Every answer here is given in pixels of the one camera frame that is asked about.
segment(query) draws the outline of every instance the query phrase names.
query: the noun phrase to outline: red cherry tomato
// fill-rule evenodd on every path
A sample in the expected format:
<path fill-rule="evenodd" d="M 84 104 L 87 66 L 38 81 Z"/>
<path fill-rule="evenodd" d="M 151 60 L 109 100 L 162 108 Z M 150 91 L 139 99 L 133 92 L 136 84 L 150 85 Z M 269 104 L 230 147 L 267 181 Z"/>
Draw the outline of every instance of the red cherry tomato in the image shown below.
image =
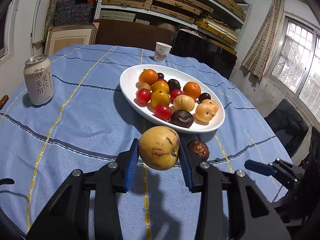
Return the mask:
<path fill-rule="evenodd" d="M 143 88 L 137 92 L 137 100 L 141 104 L 146 104 L 150 101 L 151 94 L 148 89 Z"/>
<path fill-rule="evenodd" d="M 153 110 L 153 114 L 155 117 L 168 121 L 171 118 L 172 111 L 171 108 L 165 104 L 159 104 Z"/>
<path fill-rule="evenodd" d="M 172 90 L 171 91 L 171 93 L 170 93 L 170 98 L 172 99 L 172 100 L 174 100 L 177 96 L 179 96 L 179 95 L 183 95 L 183 92 L 181 91 L 181 90 L 179 90 L 179 89 L 174 89 L 174 90 Z"/>
<path fill-rule="evenodd" d="M 164 80 L 163 78 L 159 78 L 158 81 L 159 81 L 159 80 L 162 80 L 162 81 L 168 83 L 168 82 L 167 82 L 166 80 Z"/>

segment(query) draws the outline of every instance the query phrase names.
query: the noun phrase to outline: wall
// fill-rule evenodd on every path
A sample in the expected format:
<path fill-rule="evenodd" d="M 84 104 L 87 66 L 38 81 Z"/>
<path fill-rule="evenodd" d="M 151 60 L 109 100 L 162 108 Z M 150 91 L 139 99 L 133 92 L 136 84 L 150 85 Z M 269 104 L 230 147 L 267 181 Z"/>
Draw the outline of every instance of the wall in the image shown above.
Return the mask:
<path fill-rule="evenodd" d="M 248 53 L 252 42 L 254 41 L 260 27 L 268 13 L 271 0 L 246 0 L 252 4 L 252 8 L 245 26 L 243 35 L 237 47 L 238 60 L 231 74 L 230 81 L 233 82 L 241 92 L 250 100 L 250 102 L 258 109 L 263 117 L 267 116 L 283 98 L 287 98 L 298 110 L 309 126 L 309 132 L 302 142 L 297 153 L 292 157 L 294 164 L 300 161 L 308 154 L 310 144 L 311 128 L 313 123 L 307 115 L 300 109 L 295 102 L 290 100 L 288 96 L 269 78 L 263 77 L 258 82 L 256 76 L 252 75 L 247 69 L 241 66 L 244 57 Z M 298 0 L 285 0 L 284 10 L 295 14 L 300 18 L 319 27 L 316 18 L 309 9 L 308 5 Z"/>
<path fill-rule="evenodd" d="M 12 95 L 24 81 L 24 62 L 31 57 L 30 34 L 37 0 L 19 0 L 14 27 L 13 56 L 0 61 L 0 98 Z"/>

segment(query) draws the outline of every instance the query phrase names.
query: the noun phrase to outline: tablecloth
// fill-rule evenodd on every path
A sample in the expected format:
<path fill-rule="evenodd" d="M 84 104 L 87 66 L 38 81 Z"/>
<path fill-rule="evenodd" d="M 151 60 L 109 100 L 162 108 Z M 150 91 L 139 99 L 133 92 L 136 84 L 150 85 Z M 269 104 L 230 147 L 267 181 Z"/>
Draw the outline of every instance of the tablecloth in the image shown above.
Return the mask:
<path fill-rule="evenodd" d="M 164 63 L 156 63 L 153 55 L 130 47 L 71 45 L 50 58 L 55 95 L 49 103 L 33 106 L 24 83 L 10 97 L 0 113 L 0 178 L 12 178 L 15 184 L 0 188 L 0 205 L 23 232 L 71 171 L 98 170 L 153 126 L 129 105 L 119 87 L 121 73 L 139 64 L 166 65 L 206 84 L 221 100 L 225 121 L 216 132 L 180 136 L 187 142 L 204 141 L 211 152 L 209 163 L 221 170 L 245 170 L 269 201 L 285 194 L 272 177 L 244 168 L 248 159 L 268 163 L 277 157 L 290 162 L 290 158 L 239 89 L 194 58 L 170 54 Z M 168 171 L 155 171 L 140 161 L 131 190 L 118 195 L 123 238 L 194 239 L 199 206 L 200 193 L 192 194 L 185 187 L 179 163 Z M 224 212 L 227 216 L 226 201 Z"/>

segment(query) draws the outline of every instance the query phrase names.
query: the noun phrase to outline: stack of boxes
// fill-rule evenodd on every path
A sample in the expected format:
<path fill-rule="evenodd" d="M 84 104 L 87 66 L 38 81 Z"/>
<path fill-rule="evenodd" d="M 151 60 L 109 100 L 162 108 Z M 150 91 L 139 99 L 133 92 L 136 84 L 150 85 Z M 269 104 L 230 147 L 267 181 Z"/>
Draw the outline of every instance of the stack of boxes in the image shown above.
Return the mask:
<path fill-rule="evenodd" d="M 58 0 L 54 26 L 91 22 L 93 9 L 92 0 Z"/>

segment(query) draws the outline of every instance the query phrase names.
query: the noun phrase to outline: yellow tomato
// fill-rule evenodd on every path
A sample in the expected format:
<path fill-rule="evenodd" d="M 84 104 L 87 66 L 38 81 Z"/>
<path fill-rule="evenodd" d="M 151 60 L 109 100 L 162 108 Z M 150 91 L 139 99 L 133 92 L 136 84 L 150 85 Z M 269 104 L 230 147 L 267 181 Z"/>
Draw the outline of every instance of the yellow tomato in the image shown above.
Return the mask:
<path fill-rule="evenodd" d="M 152 107 L 156 107 L 159 104 L 165 104 L 168 106 L 170 104 L 170 97 L 168 93 L 163 90 L 157 90 L 152 93 L 150 104 Z"/>
<path fill-rule="evenodd" d="M 151 90 L 151 87 L 149 86 L 148 83 L 139 83 L 138 90 L 143 89 L 143 88 L 148 89 L 149 91 Z"/>
<path fill-rule="evenodd" d="M 157 90 L 161 90 L 169 94 L 169 86 L 165 81 L 159 80 L 153 84 L 152 92 L 155 92 Z"/>

